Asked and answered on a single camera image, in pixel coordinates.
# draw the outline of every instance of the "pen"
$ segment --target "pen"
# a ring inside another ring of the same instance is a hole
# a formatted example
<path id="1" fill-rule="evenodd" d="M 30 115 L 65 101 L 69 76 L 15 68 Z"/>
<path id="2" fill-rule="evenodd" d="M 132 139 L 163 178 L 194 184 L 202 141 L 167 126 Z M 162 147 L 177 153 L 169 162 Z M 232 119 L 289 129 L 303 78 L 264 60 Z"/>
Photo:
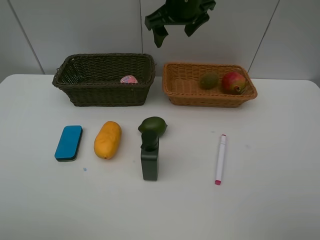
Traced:
<path id="1" fill-rule="evenodd" d="M 226 138 L 227 136 L 222 134 L 220 139 L 218 161 L 216 164 L 215 184 L 220 185 L 222 180 L 222 172 L 224 170 L 224 159 L 226 150 Z"/>

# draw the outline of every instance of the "dark green bottle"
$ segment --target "dark green bottle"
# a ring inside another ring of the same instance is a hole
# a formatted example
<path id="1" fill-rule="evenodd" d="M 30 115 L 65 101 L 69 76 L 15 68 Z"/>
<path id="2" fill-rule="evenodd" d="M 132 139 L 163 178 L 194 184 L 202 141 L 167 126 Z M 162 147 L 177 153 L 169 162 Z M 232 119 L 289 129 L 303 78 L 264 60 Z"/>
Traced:
<path id="1" fill-rule="evenodd" d="M 141 135 L 141 166 L 143 179 L 157 181 L 159 171 L 159 137 L 156 132 L 147 130 Z"/>

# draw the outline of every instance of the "white table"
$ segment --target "white table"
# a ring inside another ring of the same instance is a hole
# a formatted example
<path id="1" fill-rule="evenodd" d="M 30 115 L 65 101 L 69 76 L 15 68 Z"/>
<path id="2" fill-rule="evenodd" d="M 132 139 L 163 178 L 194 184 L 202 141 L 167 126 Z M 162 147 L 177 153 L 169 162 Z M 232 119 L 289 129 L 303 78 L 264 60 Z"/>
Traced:
<path id="1" fill-rule="evenodd" d="M 0 84 L 1 240 L 320 239 L 320 89 L 311 81 L 254 79 L 258 97 L 228 109 L 174 106 L 157 78 L 144 106 L 81 108 L 52 78 Z M 142 178 L 137 130 L 151 116 L 168 124 L 157 182 Z M 106 121 L 123 130 L 111 161 L 93 150 Z M 75 161 L 57 162 L 66 125 L 81 125 L 82 141 Z"/>

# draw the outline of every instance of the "green fruit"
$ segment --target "green fruit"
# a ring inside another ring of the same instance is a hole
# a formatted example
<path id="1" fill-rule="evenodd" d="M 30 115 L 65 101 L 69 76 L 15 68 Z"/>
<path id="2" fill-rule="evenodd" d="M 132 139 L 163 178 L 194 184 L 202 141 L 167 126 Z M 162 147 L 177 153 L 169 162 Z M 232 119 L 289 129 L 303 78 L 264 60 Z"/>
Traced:
<path id="1" fill-rule="evenodd" d="M 204 90 L 212 89 L 218 85 L 219 76 L 215 72 L 208 72 L 200 78 L 199 87 Z"/>
<path id="2" fill-rule="evenodd" d="M 161 137 L 166 129 L 167 129 L 167 124 L 165 120 L 163 120 L 161 117 L 158 116 L 152 116 L 149 117 L 141 123 L 141 125 L 138 127 L 138 130 L 140 133 L 144 133 L 147 130 L 152 130 L 156 132 L 158 137 Z"/>

